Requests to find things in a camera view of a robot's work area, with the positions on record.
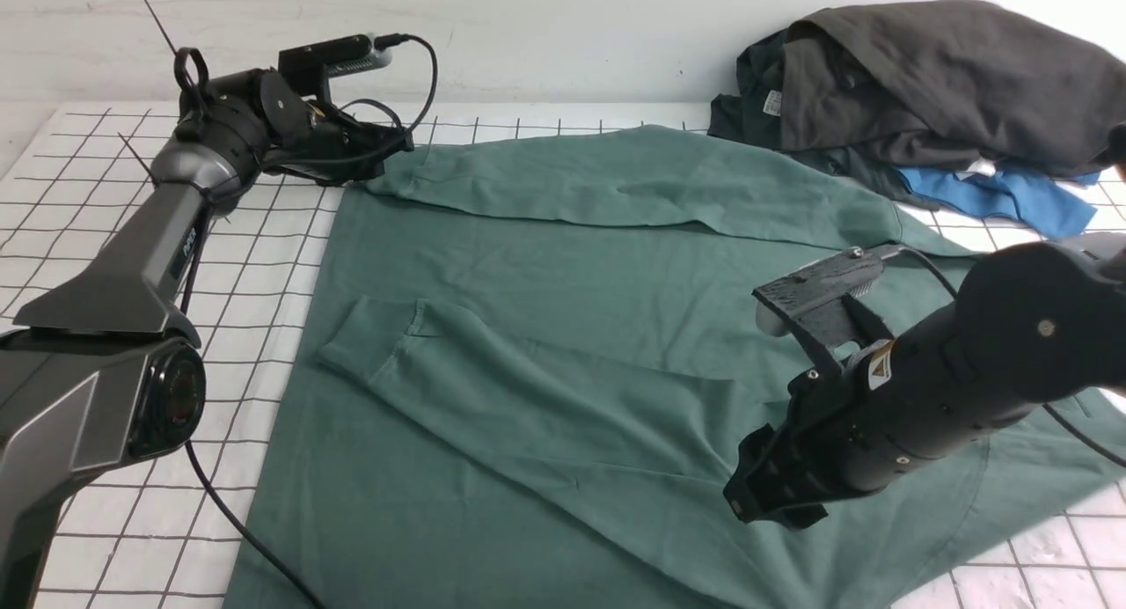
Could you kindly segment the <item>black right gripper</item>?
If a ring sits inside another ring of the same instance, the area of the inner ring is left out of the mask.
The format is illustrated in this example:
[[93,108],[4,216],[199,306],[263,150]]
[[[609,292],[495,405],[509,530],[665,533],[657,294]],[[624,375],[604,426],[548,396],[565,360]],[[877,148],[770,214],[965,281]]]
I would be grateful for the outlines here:
[[888,382],[888,362],[811,368],[789,380],[783,423],[760,426],[738,445],[738,465],[723,489],[736,519],[799,532],[826,517],[828,503],[887,489],[888,439],[872,408]]

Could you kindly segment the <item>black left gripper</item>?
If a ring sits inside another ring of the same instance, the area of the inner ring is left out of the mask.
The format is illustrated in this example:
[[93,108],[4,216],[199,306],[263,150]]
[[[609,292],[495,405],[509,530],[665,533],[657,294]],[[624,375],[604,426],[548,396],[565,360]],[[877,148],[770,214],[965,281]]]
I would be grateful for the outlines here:
[[[312,132],[294,150],[282,152],[282,174],[342,187],[349,181],[377,179],[387,159],[414,151],[412,133],[397,111],[376,99],[356,99],[340,108],[330,101],[307,100]],[[357,120],[347,108],[373,107],[390,123]]]

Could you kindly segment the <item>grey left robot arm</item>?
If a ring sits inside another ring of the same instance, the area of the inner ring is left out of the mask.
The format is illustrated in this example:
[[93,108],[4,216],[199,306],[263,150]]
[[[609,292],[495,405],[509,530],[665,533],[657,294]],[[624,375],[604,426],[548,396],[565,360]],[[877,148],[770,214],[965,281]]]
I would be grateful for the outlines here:
[[277,70],[209,79],[178,63],[180,119],[154,189],[88,267],[29,301],[3,335],[3,606],[32,608],[62,505],[104,473],[175,453],[208,389],[202,339],[176,296],[212,220],[262,173],[365,180],[412,147],[399,120],[350,119]]

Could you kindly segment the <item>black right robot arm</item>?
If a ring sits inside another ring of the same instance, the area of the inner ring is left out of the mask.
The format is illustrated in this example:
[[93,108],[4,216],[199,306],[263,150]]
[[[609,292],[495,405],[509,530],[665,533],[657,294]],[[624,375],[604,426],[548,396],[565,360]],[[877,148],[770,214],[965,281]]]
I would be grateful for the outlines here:
[[739,444],[723,494],[740,521],[799,532],[1037,408],[1123,389],[1121,233],[986,253],[901,335],[858,297],[896,256],[933,269],[904,244],[854,247],[756,288],[757,325],[795,337],[811,368],[783,424]]

